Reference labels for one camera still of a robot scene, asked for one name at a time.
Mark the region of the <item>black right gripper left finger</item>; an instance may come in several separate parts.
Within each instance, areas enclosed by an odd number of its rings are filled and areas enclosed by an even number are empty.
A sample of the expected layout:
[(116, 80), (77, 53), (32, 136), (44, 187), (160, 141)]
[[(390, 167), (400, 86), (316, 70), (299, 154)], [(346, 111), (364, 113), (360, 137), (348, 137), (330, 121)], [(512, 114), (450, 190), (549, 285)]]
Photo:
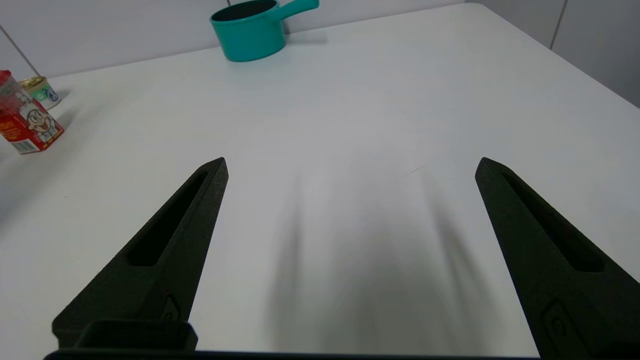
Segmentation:
[(200, 166), (52, 322), (60, 349), (95, 321), (187, 321), (229, 173)]

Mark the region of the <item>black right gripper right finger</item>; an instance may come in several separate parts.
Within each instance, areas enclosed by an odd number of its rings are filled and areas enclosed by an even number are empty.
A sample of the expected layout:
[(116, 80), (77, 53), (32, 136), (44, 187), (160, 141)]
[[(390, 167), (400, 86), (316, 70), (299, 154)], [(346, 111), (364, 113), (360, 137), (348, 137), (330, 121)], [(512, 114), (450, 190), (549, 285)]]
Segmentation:
[(500, 162), (475, 181), (539, 355), (640, 356), (640, 285)]

